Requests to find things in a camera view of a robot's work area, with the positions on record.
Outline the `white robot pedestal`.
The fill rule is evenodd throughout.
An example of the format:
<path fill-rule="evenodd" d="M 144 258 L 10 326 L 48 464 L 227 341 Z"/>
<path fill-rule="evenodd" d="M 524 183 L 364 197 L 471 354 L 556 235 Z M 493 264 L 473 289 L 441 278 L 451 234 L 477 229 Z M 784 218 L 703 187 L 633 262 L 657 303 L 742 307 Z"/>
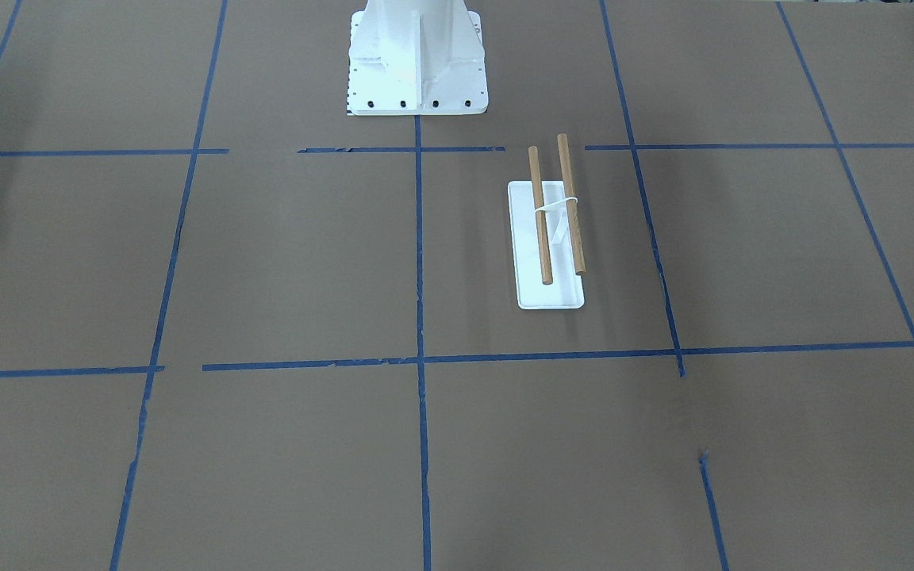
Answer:
<path fill-rule="evenodd" d="M 482 19 L 464 1 L 369 1 L 349 23 L 352 116 L 486 113 Z"/>

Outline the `white rack with wooden rods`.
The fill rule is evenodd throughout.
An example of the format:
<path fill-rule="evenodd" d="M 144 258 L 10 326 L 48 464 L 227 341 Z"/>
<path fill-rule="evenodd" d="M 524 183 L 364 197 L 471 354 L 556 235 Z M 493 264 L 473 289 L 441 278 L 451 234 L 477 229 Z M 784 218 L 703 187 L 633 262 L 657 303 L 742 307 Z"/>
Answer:
<path fill-rule="evenodd" d="M 528 149 L 529 178 L 507 185 L 517 306 L 577 310 L 586 304 L 579 196 L 569 136 L 556 135 L 558 180 L 544 180 L 538 147 Z"/>

